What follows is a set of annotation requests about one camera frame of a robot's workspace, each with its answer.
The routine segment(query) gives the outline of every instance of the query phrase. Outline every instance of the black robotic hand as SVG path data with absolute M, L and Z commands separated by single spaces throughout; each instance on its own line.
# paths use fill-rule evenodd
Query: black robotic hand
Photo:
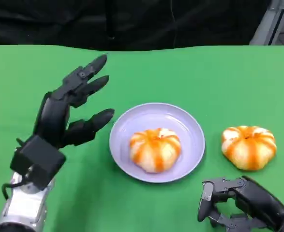
M 222 225 L 230 232 L 250 232 L 253 228 L 279 231 L 284 224 L 284 205 L 254 180 L 242 176 L 234 180 L 217 178 L 203 181 L 198 221 L 209 218 L 213 227 Z M 216 203 L 235 200 L 244 214 L 225 217 Z
M 105 109 L 88 121 L 72 122 L 67 128 L 70 107 L 80 107 L 107 84 L 108 76 L 88 83 L 106 60 L 107 56 L 103 55 L 86 67 L 76 68 L 63 79 L 59 88 L 44 95 L 33 135 L 25 142 L 17 139 L 20 147 L 11 162 L 11 169 L 22 175 L 23 180 L 32 182 L 40 190 L 46 188 L 66 160 L 59 148 L 93 140 L 96 132 L 111 120 L 114 110 Z

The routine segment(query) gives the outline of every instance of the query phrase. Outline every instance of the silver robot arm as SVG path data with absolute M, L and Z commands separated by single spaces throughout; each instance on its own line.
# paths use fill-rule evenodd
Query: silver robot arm
M 44 95 L 32 135 L 25 142 L 17 139 L 20 147 L 16 148 L 10 165 L 14 174 L 11 182 L 2 186 L 6 203 L 0 215 L 0 232 L 43 231 L 45 201 L 53 188 L 54 176 L 66 161 L 59 149 L 95 139 L 96 132 L 114 115 L 114 109 L 105 109 L 88 121 L 68 125 L 70 107 L 82 106 L 107 84 L 108 76 L 88 83 L 106 61 L 107 56 L 102 55 L 85 67 L 79 66 L 62 80 L 59 88 Z M 6 188 L 12 189 L 11 197 Z
M 21 175 L 14 173 L 11 184 L 17 184 L 21 180 Z M 12 188 L 12 196 L 6 201 L 0 216 L 0 232 L 42 232 L 47 215 L 45 201 L 53 185 L 54 180 L 44 190 L 37 189 L 33 183 Z

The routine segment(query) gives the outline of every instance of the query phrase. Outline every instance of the plate rim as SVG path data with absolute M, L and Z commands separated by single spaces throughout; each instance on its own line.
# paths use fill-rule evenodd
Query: plate rim
M 178 178 L 175 178 L 175 179 L 170 179 L 170 180 L 165 180 L 165 181 L 156 181 L 156 180 L 147 180 L 145 178 L 142 178 L 142 177 L 138 177 L 136 176 L 135 174 L 132 174 L 131 172 L 128 172 L 124 169 L 124 167 L 115 159 L 113 153 L 112 153 L 112 149 L 111 149 L 111 137 L 112 137 L 112 134 L 115 130 L 115 127 L 116 127 L 116 124 L 119 122 L 119 120 L 124 117 L 127 113 L 129 113 L 130 111 L 136 109 L 136 108 L 139 108 L 139 107 L 142 107 L 142 106 L 145 106 L 145 105 L 156 105 L 156 104 L 160 104 L 160 105 L 167 105 L 167 106 L 170 106 L 170 107 L 174 107 L 174 108 L 177 108 L 178 110 L 181 110 L 183 111 L 185 114 L 187 114 L 189 117 L 191 117 L 191 119 L 193 119 L 196 124 L 198 125 L 198 128 L 200 130 L 200 132 L 202 133 L 202 137 L 203 137 L 203 146 L 202 146 L 202 155 L 200 156 L 198 162 L 196 163 L 196 165 L 194 165 L 192 168 L 190 168 L 188 171 L 184 172 L 184 174 L 182 174 L 181 176 L 179 176 Z M 184 178 L 185 176 L 187 176 L 188 174 L 190 174 L 201 162 L 202 158 L 204 157 L 204 153 L 205 153 L 205 136 L 204 136 L 204 132 L 201 128 L 201 125 L 198 123 L 198 121 L 191 115 L 189 114 L 187 111 L 183 110 L 182 108 L 178 107 L 178 106 L 175 106 L 175 105 L 172 105 L 172 104 L 168 104 L 168 103 L 163 103 L 163 102 L 149 102 L 149 103 L 144 103 L 144 104 L 140 104 L 140 105 L 136 105 L 132 108 L 130 108 L 129 110 L 125 111 L 123 114 L 121 114 L 119 116 L 119 118 L 116 120 L 116 122 L 114 123 L 112 129 L 111 129 L 111 132 L 109 134 L 109 151 L 111 153 L 111 156 L 114 160 L 114 162 L 118 165 L 118 167 L 120 167 L 120 169 L 122 169 L 123 172 L 125 172 L 127 175 L 135 178 L 135 179 L 138 179 L 138 180 L 141 180 L 141 181 L 144 181 L 144 182 L 148 182 L 148 183 L 169 183 L 169 182 L 173 182 L 173 181 L 177 181 L 177 180 L 180 180 L 182 178 Z

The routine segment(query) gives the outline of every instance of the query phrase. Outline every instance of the metal stand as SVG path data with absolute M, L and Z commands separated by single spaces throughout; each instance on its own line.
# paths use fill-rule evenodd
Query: metal stand
M 274 45 L 284 24 L 284 0 L 272 0 L 249 45 Z

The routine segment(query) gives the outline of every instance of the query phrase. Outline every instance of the green cloth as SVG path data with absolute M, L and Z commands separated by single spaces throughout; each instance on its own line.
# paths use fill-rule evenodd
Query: green cloth
M 17 143 L 33 129 L 43 95 L 63 77 L 103 52 L 58 46 L 0 46 L 0 188 L 10 180 Z M 105 109 L 113 120 L 94 141 L 67 147 L 67 162 L 50 193 L 44 232 L 209 232 L 197 222 L 201 181 L 246 174 L 284 203 L 284 47 L 194 47 L 150 52 L 111 52 L 100 75 L 110 75 L 71 121 Z M 186 178 L 168 184 L 143 183 L 126 175 L 109 152 L 113 123 L 146 102 L 166 102 L 200 123 L 207 153 Z M 221 153 L 221 133 L 230 126 L 271 130 L 278 152 L 265 169 L 237 170 Z M 4 207 L 0 189 L 0 212 Z M 220 205 L 238 212 L 233 201 Z

